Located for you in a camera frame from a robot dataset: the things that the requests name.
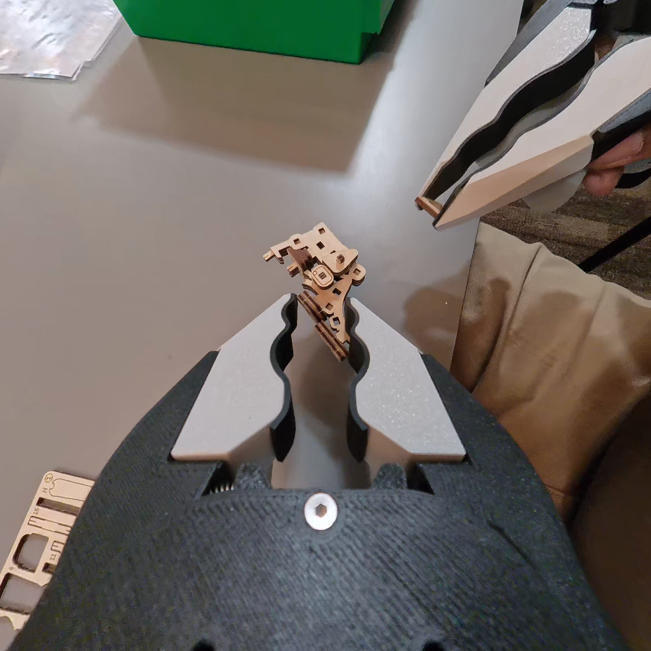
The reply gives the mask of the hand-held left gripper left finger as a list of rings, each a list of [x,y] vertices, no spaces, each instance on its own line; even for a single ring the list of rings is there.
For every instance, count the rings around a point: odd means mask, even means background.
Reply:
[[[246,463],[272,477],[294,442],[296,420],[284,373],[294,351],[297,297],[285,294],[224,343],[171,450],[176,461]]]

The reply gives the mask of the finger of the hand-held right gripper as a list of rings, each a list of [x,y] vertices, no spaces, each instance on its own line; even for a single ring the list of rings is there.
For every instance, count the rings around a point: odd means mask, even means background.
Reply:
[[[543,7],[493,70],[419,196],[442,204],[501,158],[593,63],[598,7]]]
[[[650,120],[650,37],[623,44],[590,70],[562,109],[463,181],[434,228],[482,217],[585,169]]]

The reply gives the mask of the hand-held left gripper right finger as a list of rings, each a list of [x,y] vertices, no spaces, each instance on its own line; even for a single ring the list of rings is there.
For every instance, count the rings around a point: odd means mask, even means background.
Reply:
[[[348,394],[346,441],[368,486],[382,466],[408,473],[417,463],[466,457],[423,354],[356,298],[346,300]]]

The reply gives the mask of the wooden model assembly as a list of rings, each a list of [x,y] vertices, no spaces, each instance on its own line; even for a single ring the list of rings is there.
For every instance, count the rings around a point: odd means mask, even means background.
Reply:
[[[366,271],[358,263],[359,252],[342,244],[324,223],[302,234],[293,234],[268,250],[265,261],[284,264],[289,256],[288,273],[301,276],[304,291],[297,296],[314,329],[338,359],[348,356],[350,337],[346,331],[344,303],[351,287],[359,286]]]

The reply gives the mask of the grey desk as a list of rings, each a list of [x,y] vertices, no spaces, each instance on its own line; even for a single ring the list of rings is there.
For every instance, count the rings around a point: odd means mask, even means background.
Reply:
[[[353,296],[449,366],[476,222],[414,199],[522,1],[397,1],[358,66],[134,37],[72,84],[1,79],[1,517],[96,476],[200,358],[292,280],[264,252],[324,222]]]

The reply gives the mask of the person's right hand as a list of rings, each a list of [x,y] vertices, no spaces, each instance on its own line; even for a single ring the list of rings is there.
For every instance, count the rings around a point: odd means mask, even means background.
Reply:
[[[591,162],[582,185],[594,196],[603,197],[617,186],[626,166],[648,158],[650,158],[650,124]]]

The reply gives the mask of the laser-cut wooden parts sheet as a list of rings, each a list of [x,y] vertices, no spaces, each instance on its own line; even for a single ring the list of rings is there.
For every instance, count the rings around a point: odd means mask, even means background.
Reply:
[[[51,582],[94,481],[43,476],[1,571],[1,649],[11,644]]]

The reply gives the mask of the green plastic bin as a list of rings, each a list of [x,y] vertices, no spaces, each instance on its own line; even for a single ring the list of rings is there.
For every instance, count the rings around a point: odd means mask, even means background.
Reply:
[[[115,1],[139,37],[358,64],[393,1]]]

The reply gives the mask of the plastic-sleeved paper sheet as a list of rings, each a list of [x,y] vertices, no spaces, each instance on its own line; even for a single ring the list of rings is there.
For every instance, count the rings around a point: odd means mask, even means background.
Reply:
[[[113,1],[2,1],[1,75],[74,80],[121,21]]]

